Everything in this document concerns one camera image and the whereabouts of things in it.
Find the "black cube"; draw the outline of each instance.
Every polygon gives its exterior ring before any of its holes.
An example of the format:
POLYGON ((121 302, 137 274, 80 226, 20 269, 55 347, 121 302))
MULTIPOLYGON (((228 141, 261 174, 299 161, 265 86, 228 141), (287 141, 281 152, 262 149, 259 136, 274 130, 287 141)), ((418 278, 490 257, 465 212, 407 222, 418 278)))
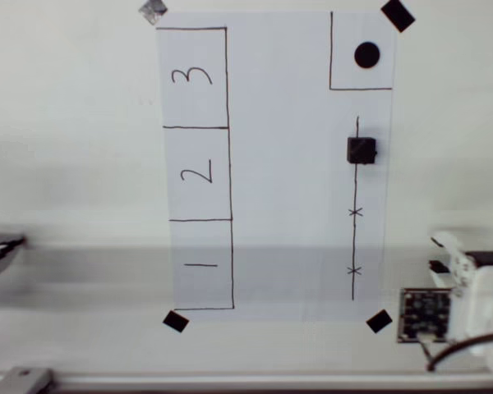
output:
POLYGON ((374 164, 376 140, 369 137, 347 139, 347 161, 351 164, 374 164))

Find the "black cable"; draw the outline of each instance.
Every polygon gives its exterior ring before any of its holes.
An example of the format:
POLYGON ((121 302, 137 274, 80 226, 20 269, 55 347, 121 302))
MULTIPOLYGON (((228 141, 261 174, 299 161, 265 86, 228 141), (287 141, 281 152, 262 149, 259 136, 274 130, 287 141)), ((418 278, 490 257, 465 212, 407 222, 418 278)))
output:
POLYGON ((435 357, 431 359, 429 364, 427 365, 426 369, 429 372, 434 372, 436 365, 441 362, 443 359, 446 359, 450 355, 461 351, 463 349, 467 349, 468 347, 475 346, 475 345, 482 345, 486 343, 491 343, 493 342, 493 334, 486 334, 486 335, 480 335, 479 337, 473 337, 469 338, 465 341, 461 341, 458 343, 455 343, 454 345, 448 346, 445 349, 443 349, 440 353, 438 353, 435 357))
POLYGON ((428 362, 431 362, 431 360, 433 359, 433 357, 432 357, 431 353, 429 352, 429 349, 427 348, 427 345, 424 342, 422 342, 422 341, 419 341, 418 343, 422 347, 422 350, 424 351, 424 356, 426 357, 427 361, 428 362))

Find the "circuit board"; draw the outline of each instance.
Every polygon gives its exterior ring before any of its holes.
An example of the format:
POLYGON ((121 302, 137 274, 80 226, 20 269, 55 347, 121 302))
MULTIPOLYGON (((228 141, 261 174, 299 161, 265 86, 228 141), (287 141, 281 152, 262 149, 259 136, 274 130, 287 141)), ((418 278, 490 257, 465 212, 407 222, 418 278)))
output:
POLYGON ((418 343, 419 335, 446 342, 450 289, 402 289, 397 342, 418 343))

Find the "black tape corner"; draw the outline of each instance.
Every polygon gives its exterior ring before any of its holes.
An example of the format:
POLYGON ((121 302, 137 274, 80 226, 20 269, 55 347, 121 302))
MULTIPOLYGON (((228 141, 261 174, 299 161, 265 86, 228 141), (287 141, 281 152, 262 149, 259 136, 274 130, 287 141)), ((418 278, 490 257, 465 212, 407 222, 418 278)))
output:
POLYGON ((382 309, 380 312, 375 314, 372 318, 366 321, 367 325, 371 328, 371 330, 377 334, 386 326, 390 325, 393 322, 393 319, 389 316, 385 309, 382 309))
POLYGON ((415 21, 414 16, 411 15, 400 0, 389 0, 381 8, 381 11, 400 33, 406 30, 415 21))
POLYGON ((181 316, 177 312, 170 310, 164 318, 163 323, 167 326, 173 328, 175 331, 182 332, 188 325, 190 320, 181 316))

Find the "number 2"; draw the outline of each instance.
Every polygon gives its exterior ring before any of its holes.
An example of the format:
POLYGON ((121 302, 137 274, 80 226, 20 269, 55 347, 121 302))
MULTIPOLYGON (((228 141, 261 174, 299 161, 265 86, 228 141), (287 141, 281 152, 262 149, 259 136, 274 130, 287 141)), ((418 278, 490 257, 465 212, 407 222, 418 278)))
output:
POLYGON ((212 160, 208 159, 208 176, 204 176, 200 172, 197 172, 194 170, 182 170, 180 175, 181 175, 181 179, 183 181, 185 181, 184 174, 186 172, 191 172, 192 174, 196 174, 196 175, 200 176, 201 178, 203 178, 205 181, 212 183, 212 160))

